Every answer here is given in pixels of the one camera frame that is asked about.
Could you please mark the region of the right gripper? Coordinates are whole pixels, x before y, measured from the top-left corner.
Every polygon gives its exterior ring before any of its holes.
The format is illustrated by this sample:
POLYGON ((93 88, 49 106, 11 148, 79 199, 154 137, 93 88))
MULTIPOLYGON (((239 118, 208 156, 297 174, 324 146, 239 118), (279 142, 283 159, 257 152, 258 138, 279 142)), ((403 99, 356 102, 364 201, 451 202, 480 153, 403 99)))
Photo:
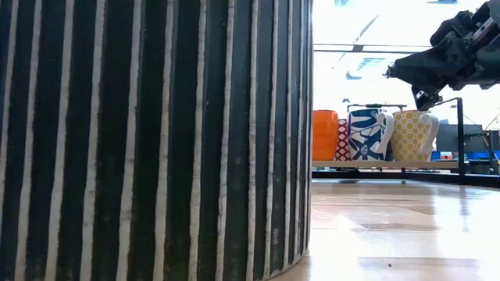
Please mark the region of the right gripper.
POLYGON ((418 87, 449 85, 459 91, 475 84, 487 90, 500 84, 500 0, 488 0, 476 12, 459 12, 450 26, 459 39, 455 55, 459 69, 450 78, 445 75, 450 66, 449 50, 440 48, 396 59, 384 74, 412 85, 419 111, 428 111, 443 99, 439 93, 428 94, 418 87))

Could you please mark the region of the yellow dotted mug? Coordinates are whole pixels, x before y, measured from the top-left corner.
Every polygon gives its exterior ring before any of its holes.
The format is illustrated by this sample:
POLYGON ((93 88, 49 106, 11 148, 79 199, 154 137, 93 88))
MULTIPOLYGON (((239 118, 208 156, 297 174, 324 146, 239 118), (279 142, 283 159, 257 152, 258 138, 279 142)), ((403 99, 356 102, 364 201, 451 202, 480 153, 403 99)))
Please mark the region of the yellow dotted mug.
POLYGON ((439 118, 418 110, 393 112, 391 149, 396 162, 429 162, 438 135, 439 118))

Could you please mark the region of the blue white patterned mug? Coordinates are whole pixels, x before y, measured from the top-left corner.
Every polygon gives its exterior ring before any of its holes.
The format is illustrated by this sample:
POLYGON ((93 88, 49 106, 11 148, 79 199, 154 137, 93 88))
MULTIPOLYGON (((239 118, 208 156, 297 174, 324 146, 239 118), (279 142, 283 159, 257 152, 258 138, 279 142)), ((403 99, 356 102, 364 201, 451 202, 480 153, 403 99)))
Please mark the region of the blue white patterned mug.
POLYGON ((385 161, 395 118, 381 108, 348 114, 348 144, 352 161, 385 161))

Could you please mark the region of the red white patterned mug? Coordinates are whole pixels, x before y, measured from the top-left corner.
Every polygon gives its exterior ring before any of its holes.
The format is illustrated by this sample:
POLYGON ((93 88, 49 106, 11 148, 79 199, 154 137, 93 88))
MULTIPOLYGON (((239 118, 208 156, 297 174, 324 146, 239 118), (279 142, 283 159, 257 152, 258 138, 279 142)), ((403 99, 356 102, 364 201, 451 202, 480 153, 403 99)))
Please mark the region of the red white patterned mug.
POLYGON ((350 147, 348 142, 348 124, 347 119, 339 119, 339 128, 338 128, 338 140, 337 140, 337 149, 335 151, 334 160, 335 161, 350 161, 350 147))

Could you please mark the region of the orange mug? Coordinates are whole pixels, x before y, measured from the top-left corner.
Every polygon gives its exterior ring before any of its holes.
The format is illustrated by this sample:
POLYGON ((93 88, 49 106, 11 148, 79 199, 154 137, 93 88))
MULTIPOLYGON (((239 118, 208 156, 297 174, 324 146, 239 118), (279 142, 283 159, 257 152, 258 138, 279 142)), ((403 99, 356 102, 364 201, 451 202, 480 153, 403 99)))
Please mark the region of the orange mug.
POLYGON ((338 145, 338 114, 330 110, 313 112, 313 161, 333 161, 338 145))

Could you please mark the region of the dark room monitor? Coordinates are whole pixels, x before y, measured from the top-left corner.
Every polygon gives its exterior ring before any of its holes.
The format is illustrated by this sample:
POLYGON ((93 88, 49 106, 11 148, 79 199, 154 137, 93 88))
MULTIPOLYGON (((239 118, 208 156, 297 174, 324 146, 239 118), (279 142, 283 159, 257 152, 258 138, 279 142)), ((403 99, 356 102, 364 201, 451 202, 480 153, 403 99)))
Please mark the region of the dark room monitor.
MULTIPOLYGON (((464 134, 480 133, 482 126, 464 125, 464 134)), ((458 151, 458 126, 455 124, 441 124, 437 133, 437 150, 438 151, 458 151)), ((480 152, 486 151, 487 146, 483 137, 464 138, 465 152, 480 152)))

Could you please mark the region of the black articulated stand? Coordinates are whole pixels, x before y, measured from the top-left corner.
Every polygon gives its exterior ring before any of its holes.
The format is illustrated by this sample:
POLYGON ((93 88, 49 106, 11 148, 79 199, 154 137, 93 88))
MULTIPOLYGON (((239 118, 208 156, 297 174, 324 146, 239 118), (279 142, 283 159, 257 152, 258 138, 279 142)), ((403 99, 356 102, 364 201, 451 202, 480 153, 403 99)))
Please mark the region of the black articulated stand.
POLYGON ((490 175, 499 175, 498 167, 500 166, 499 159, 495 154, 495 145, 494 145, 494 132, 492 130, 485 130, 477 133, 465 133, 464 134, 464 143, 471 142, 473 138, 481 138, 487 146, 487 154, 489 161, 489 170, 488 173, 490 175))

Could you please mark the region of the wooden shelf board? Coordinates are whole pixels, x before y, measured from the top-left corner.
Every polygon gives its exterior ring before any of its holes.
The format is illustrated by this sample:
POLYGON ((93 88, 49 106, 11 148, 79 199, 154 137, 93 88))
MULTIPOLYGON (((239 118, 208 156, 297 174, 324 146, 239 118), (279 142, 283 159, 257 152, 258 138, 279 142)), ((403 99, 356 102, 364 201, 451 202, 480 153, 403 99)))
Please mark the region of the wooden shelf board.
POLYGON ((313 161, 312 167, 457 169, 458 162, 313 161))

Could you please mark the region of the blue storage bin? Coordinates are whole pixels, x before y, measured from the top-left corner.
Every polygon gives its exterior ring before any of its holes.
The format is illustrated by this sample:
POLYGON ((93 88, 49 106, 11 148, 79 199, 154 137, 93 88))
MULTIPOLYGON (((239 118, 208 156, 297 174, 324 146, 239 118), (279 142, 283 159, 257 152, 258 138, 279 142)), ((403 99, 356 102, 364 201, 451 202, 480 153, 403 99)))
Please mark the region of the blue storage bin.
MULTIPOLYGON (((439 151, 433 151, 431 153, 430 160, 431 161, 438 161, 441 159, 443 156, 449 156, 450 152, 439 152, 439 151)), ((495 156, 498 160, 500 160, 500 151, 495 151, 495 156)), ((489 152, 488 151, 479 151, 479 152, 466 152, 465 153, 465 160, 479 160, 479 159, 489 159, 489 152)))

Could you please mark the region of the black white striped cup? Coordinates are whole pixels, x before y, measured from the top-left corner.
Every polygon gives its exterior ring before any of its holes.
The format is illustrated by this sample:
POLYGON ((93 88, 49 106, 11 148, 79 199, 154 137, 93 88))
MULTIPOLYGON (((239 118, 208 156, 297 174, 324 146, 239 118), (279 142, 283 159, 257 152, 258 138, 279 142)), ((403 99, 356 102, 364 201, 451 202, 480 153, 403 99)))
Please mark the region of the black white striped cup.
POLYGON ((313 0, 0 0, 0 281, 263 281, 310 239, 313 0))

